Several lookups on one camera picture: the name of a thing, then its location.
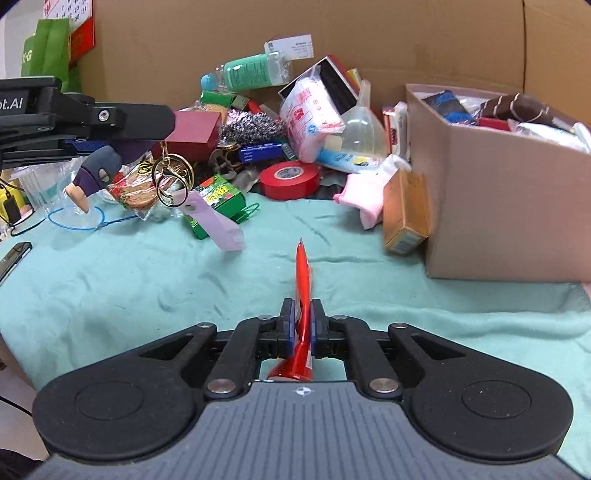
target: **paper tag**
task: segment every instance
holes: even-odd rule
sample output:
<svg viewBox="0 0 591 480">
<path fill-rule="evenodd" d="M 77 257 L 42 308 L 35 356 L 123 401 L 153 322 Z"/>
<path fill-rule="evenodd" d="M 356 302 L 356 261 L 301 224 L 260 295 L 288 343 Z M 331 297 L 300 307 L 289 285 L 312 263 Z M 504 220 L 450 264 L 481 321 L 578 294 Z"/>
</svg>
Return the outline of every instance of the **paper tag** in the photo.
<svg viewBox="0 0 591 480">
<path fill-rule="evenodd" d="M 265 53 L 282 51 L 287 60 L 301 60 L 314 58 L 312 35 L 279 38 L 265 43 Z"/>
</svg>

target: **white package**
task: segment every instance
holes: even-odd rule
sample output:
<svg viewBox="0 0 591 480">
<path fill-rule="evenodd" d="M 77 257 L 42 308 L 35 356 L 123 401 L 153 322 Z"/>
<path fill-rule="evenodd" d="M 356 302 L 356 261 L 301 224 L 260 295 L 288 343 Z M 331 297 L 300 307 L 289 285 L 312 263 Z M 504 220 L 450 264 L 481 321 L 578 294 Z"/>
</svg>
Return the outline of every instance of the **white package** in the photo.
<svg viewBox="0 0 591 480">
<path fill-rule="evenodd" d="M 316 160 L 327 135 L 341 133 L 345 124 L 335 108 L 319 68 L 298 79 L 279 112 L 287 124 L 287 137 L 298 158 L 305 163 Z"/>
</svg>

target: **red box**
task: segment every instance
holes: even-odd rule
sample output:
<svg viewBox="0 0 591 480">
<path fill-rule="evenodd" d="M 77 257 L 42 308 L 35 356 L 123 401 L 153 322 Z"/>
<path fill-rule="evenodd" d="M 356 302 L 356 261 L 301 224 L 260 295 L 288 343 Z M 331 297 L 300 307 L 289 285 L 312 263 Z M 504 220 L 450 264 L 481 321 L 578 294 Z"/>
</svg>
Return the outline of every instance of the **red box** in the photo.
<svg viewBox="0 0 591 480">
<path fill-rule="evenodd" d="M 217 147 L 222 125 L 219 112 L 175 112 L 174 131 L 166 138 L 169 153 L 184 157 L 189 163 L 209 160 Z M 152 148 L 154 158 L 160 158 L 159 144 Z"/>
<path fill-rule="evenodd" d="M 507 120 L 499 120 L 498 118 L 487 118 L 485 116 L 481 116 L 478 120 L 476 120 L 476 124 L 479 127 L 495 128 L 497 130 L 503 130 L 505 132 L 511 131 L 511 128 L 509 128 L 509 123 L 507 122 Z"/>
</svg>

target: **gold key ring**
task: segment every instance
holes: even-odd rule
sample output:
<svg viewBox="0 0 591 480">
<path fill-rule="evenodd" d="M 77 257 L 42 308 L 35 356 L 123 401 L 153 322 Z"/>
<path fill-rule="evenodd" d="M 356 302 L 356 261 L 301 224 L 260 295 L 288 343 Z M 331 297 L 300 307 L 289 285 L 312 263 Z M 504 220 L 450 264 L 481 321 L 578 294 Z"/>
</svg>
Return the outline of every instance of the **gold key ring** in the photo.
<svg viewBox="0 0 591 480">
<path fill-rule="evenodd" d="M 172 195 L 170 195 L 167 191 L 165 191 L 164 189 L 162 189 L 160 187 L 161 182 L 163 182 L 164 180 L 168 180 L 171 177 L 180 181 L 183 184 L 184 197 L 180 203 L 174 203 L 174 201 L 169 203 L 169 201 L 173 200 Z M 166 205 L 167 207 L 170 207 L 170 208 L 180 207 L 183 203 L 185 203 L 187 201 L 187 198 L 189 198 L 190 191 L 191 191 L 191 188 L 190 188 L 187 180 L 183 176 L 176 173 L 174 170 L 169 170 L 168 172 L 163 172 L 162 176 L 156 182 L 156 195 L 158 195 L 158 200 L 160 200 L 160 202 L 162 202 L 164 205 Z"/>
<path fill-rule="evenodd" d="M 162 202 L 167 207 L 175 208 L 181 206 L 188 198 L 189 192 L 193 189 L 195 184 L 195 172 L 191 164 L 181 155 L 176 153 L 168 153 L 168 146 L 165 141 L 160 142 L 162 148 L 162 156 L 159 160 L 157 160 L 154 165 L 152 166 L 152 183 L 156 188 L 156 195 L 160 202 Z M 182 173 L 179 173 L 175 170 L 174 167 L 171 166 L 171 161 L 175 161 L 178 163 L 178 166 Z M 160 178 L 157 180 L 156 175 L 158 173 L 158 169 L 161 165 L 161 174 Z M 172 195 L 170 195 L 164 188 L 161 187 L 161 183 L 165 179 L 174 178 L 175 181 L 178 180 L 183 184 L 185 188 L 185 196 L 181 203 L 176 204 L 171 202 L 173 199 Z"/>
</svg>

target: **white label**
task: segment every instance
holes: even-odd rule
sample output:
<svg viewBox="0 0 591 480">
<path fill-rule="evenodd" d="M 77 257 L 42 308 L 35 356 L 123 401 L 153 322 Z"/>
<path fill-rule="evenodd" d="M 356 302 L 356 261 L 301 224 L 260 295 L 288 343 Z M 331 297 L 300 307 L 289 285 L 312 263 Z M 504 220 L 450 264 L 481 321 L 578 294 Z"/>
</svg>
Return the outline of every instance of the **white label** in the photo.
<svg viewBox="0 0 591 480">
<path fill-rule="evenodd" d="M 406 231 L 402 235 L 402 238 L 398 241 L 396 245 L 394 245 L 394 252 L 399 255 L 406 255 L 409 253 L 414 247 L 417 246 L 417 243 L 421 239 L 416 233 Z"/>
<path fill-rule="evenodd" d="M 265 43 L 265 53 L 281 51 L 287 60 L 301 60 L 314 58 L 312 35 L 279 38 Z"/>
</svg>

